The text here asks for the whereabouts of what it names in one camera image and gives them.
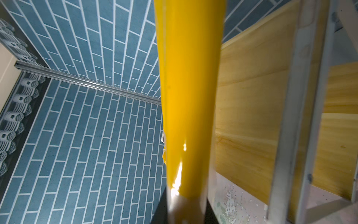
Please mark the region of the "yellow Pastatime pasta package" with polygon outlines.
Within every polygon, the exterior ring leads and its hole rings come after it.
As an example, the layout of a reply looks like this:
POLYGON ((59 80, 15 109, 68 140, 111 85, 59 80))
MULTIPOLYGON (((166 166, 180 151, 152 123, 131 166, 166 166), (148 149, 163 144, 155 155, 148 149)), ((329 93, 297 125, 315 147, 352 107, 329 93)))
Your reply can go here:
POLYGON ((171 224, 205 220, 225 1, 155 1, 171 224))

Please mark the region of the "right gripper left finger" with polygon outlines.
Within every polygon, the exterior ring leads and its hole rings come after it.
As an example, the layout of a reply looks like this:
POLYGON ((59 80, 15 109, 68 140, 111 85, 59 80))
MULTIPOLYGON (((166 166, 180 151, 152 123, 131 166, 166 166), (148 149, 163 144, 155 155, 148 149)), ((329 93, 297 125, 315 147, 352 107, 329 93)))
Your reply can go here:
POLYGON ((167 189, 164 188, 157 209, 151 220, 151 224, 168 224, 168 211, 167 211, 167 189))

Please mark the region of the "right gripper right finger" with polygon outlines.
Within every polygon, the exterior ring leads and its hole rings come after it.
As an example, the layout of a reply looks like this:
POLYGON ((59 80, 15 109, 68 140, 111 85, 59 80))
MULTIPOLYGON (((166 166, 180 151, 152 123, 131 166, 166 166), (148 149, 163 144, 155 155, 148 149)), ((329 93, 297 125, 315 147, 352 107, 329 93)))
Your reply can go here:
POLYGON ((205 213, 205 224, 219 224, 217 217, 207 199, 206 213, 205 213))

